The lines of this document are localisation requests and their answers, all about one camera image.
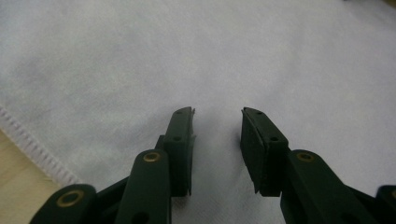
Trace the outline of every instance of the white cloth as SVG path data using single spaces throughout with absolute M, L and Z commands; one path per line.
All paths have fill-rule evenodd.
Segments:
M 348 185 L 396 184 L 396 10 L 377 0 L 2 1 L 0 126 L 53 179 L 98 190 L 196 108 L 174 223 L 282 223 L 253 192 L 241 109 Z

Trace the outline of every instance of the wooden table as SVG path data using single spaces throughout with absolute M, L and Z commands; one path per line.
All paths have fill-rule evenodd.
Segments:
M 58 188 L 0 131 L 0 223 L 29 223 Z

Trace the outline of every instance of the white fabric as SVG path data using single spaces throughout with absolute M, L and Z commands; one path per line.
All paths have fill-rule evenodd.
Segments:
M 396 184 L 396 10 L 378 0 L 2 1 L 0 127 L 53 179 L 127 176 L 196 108 L 192 196 L 174 223 L 282 223 L 253 192 L 241 109 L 348 185 Z

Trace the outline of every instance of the wooden surface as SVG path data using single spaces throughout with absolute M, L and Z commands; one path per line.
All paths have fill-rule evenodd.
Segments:
M 0 223 L 29 223 L 58 188 L 0 131 Z

